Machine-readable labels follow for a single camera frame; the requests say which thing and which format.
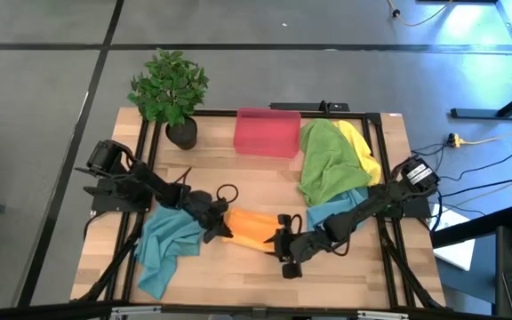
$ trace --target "yellow cloth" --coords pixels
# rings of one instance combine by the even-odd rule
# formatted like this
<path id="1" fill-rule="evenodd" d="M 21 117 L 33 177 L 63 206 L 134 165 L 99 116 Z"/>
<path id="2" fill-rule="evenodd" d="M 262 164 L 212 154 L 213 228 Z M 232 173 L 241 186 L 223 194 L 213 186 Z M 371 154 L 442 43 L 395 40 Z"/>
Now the yellow cloth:
<path id="1" fill-rule="evenodd" d="M 380 182 L 380 164 L 371 156 L 371 150 L 366 144 L 363 136 L 355 127 L 347 121 L 338 121 L 335 126 L 341 131 L 341 134 L 347 138 L 351 147 L 355 148 L 356 155 L 359 157 L 361 169 L 371 175 L 371 180 L 367 186 L 374 186 Z"/>
<path id="2" fill-rule="evenodd" d="M 225 221 L 233 237 L 222 237 L 224 242 L 245 245 L 264 252 L 274 252 L 274 243 L 264 244 L 264 241 L 272 237 L 276 229 L 282 227 L 277 222 L 277 215 L 234 208 L 227 212 Z"/>

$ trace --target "yellow cable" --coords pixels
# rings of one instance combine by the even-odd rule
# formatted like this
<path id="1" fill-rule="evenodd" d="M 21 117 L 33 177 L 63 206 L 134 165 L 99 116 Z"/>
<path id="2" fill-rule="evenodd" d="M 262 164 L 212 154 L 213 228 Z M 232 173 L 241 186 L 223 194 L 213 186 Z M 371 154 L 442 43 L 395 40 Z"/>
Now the yellow cable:
<path id="1" fill-rule="evenodd" d="M 509 132 L 509 133 L 506 133 L 506 134 L 501 134 L 500 136 L 489 138 L 489 139 L 485 139 L 485 140 L 480 140 L 480 141 L 465 141 L 464 139 L 460 139 L 460 144 L 475 145 L 475 144 L 485 143 L 485 142 L 489 142 L 489 141 L 499 140 L 501 138 L 505 138 L 505 137 L 508 137 L 508 136 L 512 136 L 512 132 Z"/>
<path id="2" fill-rule="evenodd" d="M 393 3 L 392 3 L 392 0 L 387 0 L 387 2 L 388 2 L 388 5 L 390 5 L 390 8 L 392 8 L 392 11 L 396 10 L 396 8 L 395 8 L 395 4 L 393 4 Z M 427 18 L 427 19 L 425 19 L 425 20 L 423 20 L 423 21 L 421 21 L 421 22 L 418 22 L 418 23 L 408 23 L 408 22 L 404 21 L 404 20 L 402 19 L 402 17 L 400 16 L 400 13 L 398 13 L 398 14 L 396 15 L 396 17 L 397 17 L 397 18 L 400 20 L 400 22 L 402 22 L 402 24 L 404 24 L 406 27 L 416 27 L 416 26 L 421 25 L 422 23 L 426 23 L 426 22 L 428 22 L 428 21 L 432 20 L 435 16 L 437 16 L 440 12 L 442 12 L 445 8 L 447 8 L 447 6 L 448 6 L 448 5 L 450 5 L 452 2 L 453 2 L 453 0 L 448 1 L 448 3 L 447 3 L 447 4 L 444 4 L 444 6 L 443 6 L 440 10 L 438 10 L 436 13 L 432 14 L 429 18 Z"/>

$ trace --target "orange cloth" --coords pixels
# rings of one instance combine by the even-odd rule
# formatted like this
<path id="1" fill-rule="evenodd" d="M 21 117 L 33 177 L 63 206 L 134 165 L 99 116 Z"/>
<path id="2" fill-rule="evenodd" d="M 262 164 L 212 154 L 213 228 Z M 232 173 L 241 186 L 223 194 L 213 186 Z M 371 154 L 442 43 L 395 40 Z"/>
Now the orange cloth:
<path id="1" fill-rule="evenodd" d="M 233 237 L 222 237 L 224 242 L 245 245 L 264 252 L 273 252 L 274 243 L 264 244 L 280 228 L 277 215 L 230 209 L 225 217 Z"/>

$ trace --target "black plant pot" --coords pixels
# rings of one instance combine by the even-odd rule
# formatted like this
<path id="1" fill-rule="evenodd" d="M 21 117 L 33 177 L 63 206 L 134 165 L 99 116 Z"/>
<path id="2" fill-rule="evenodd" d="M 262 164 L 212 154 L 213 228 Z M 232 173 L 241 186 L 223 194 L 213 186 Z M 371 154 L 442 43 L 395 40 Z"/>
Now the black plant pot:
<path id="1" fill-rule="evenodd" d="M 196 144 L 196 122 L 186 117 L 184 124 L 176 124 L 173 127 L 166 125 L 165 134 L 177 147 L 189 150 Z"/>

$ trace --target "blue cloth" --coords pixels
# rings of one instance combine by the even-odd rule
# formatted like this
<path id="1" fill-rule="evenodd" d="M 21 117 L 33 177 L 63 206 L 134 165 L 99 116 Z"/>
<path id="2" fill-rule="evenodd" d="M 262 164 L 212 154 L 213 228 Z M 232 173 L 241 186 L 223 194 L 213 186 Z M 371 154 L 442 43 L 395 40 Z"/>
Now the blue cloth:
<path id="1" fill-rule="evenodd" d="M 141 290 L 161 299 L 177 269 L 178 256 L 199 255 L 203 230 L 184 210 L 158 205 L 143 226 L 143 236 L 135 252 L 143 265 L 138 282 Z"/>
<path id="2" fill-rule="evenodd" d="M 355 208 L 357 204 L 362 203 L 367 197 L 367 188 L 354 188 L 334 196 L 324 204 L 309 207 L 306 210 L 308 215 L 308 231 L 313 230 L 316 224 L 332 214 L 346 212 Z M 357 228 L 361 226 L 363 226 L 363 222 L 359 223 Z"/>

